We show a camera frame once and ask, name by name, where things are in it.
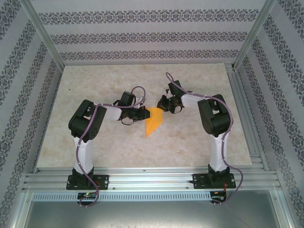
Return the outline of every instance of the enclosure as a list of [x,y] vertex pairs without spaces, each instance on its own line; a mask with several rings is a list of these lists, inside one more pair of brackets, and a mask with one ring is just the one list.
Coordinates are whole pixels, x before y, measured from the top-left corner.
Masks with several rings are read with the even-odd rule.
[[[304,227],[304,0],[0,6],[0,227]],[[195,188],[212,149],[199,110],[184,107],[148,137],[145,121],[103,121],[93,165],[106,190],[80,208],[85,191],[67,190],[73,113],[135,86],[156,107],[166,72],[191,93],[225,98],[238,192],[220,206],[215,189]]]

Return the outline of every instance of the beige marble floor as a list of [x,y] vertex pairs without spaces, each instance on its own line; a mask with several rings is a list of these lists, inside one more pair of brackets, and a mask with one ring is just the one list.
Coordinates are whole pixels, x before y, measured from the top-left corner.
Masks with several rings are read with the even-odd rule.
[[[68,122],[84,99],[113,103],[123,91],[136,85],[147,91],[147,107],[155,107],[170,72],[181,85],[196,93],[222,94],[232,110],[228,160],[233,165],[251,164],[224,64],[68,66],[65,68],[43,142],[38,167],[73,167],[75,145]],[[135,95],[141,96],[141,90]],[[94,140],[95,167],[189,167],[210,160],[209,136],[199,112],[185,108],[179,114],[163,114],[162,125],[149,137],[145,121],[131,126],[104,121]]]

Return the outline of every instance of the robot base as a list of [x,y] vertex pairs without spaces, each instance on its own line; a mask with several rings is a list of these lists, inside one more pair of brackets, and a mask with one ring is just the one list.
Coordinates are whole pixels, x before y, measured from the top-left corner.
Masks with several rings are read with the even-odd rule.
[[[99,190],[108,190],[109,175],[94,175],[93,172],[94,168],[88,173],[88,176],[97,184]],[[69,175],[67,179],[66,189],[95,190],[95,187],[85,175],[73,169],[72,175]]]
[[223,171],[215,172],[208,165],[208,173],[195,173],[192,175],[194,189],[235,189],[236,183],[234,175],[230,173],[230,168],[227,167]]

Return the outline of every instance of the orange object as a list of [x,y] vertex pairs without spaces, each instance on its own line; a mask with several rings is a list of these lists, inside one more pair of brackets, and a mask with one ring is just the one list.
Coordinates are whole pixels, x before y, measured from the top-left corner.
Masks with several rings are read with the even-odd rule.
[[146,136],[148,137],[153,131],[162,124],[162,109],[147,108],[150,111],[150,118],[146,119]]

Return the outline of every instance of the patterned wallpaper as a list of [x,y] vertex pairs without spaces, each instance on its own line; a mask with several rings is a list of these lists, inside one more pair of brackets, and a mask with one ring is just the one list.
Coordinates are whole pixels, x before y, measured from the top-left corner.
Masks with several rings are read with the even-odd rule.
[[238,69],[267,162],[304,227],[304,4],[278,0]]
[[17,0],[0,0],[0,227],[32,172],[61,73]]
[[66,65],[233,63],[265,0],[33,0]]

